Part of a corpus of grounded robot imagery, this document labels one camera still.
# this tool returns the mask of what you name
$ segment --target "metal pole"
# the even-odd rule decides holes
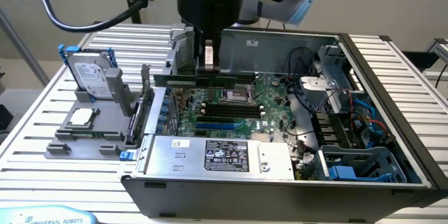
[[[16,47],[16,50],[19,51],[23,59],[25,60],[32,72],[35,73],[37,79],[40,80],[41,84],[44,86],[47,86],[49,79],[48,76],[45,74],[45,71],[43,69],[43,67],[40,66],[36,58],[33,57],[33,55],[29,53],[29,50],[24,44],[24,42],[21,41],[8,19],[7,16],[4,15],[1,8],[0,8],[0,27],[3,28],[3,30],[5,31],[5,34],[12,42],[12,44]]]

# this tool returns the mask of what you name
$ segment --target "green circuit board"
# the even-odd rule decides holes
[[[195,136],[196,118],[201,116],[201,104],[249,104],[261,105],[265,114],[260,119],[235,118],[233,130],[199,129],[207,132],[205,137],[251,139],[253,133],[268,133],[272,142],[283,142],[280,120],[287,125],[292,120],[291,108],[287,105],[287,87],[281,78],[264,74],[260,78],[239,88],[247,90],[248,101],[229,101],[223,98],[221,90],[189,89],[181,95],[179,136]]]

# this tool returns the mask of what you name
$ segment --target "warning label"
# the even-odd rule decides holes
[[[247,142],[207,140],[204,168],[225,172],[249,172]]]

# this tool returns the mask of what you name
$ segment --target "aluminum extrusion table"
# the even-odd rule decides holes
[[[79,45],[112,47],[124,72],[123,80],[131,88],[139,89],[141,64],[151,65],[151,73],[161,71],[171,49],[169,32],[169,26],[119,25],[87,35]],[[381,41],[377,36],[352,36],[352,40],[448,175],[448,114],[440,94],[393,43]],[[67,205],[93,212],[101,223],[197,223],[148,219],[139,213],[116,174],[120,167],[129,172],[132,162],[120,166],[119,161],[44,158],[45,147],[76,99],[75,88],[73,77],[63,66],[0,146],[0,207]],[[424,209],[404,208],[379,223],[447,224],[448,199]]]

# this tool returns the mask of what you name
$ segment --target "sticker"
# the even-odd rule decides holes
[[[188,148],[189,147],[189,139],[173,139],[171,143],[172,148]]]
[[[249,172],[247,142],[207,140],[204,168],[224,172]]]
[[[92,63],[77,62],[75,68],[85,91],[96,98],[111,98],[111,89],[101,67]]]
[[[248,40],[248,41],[245,42],[245,45],[247,45],[248,47],[257,47],[257,46],[259,46],[259,42],[257,42],[256,40]]]

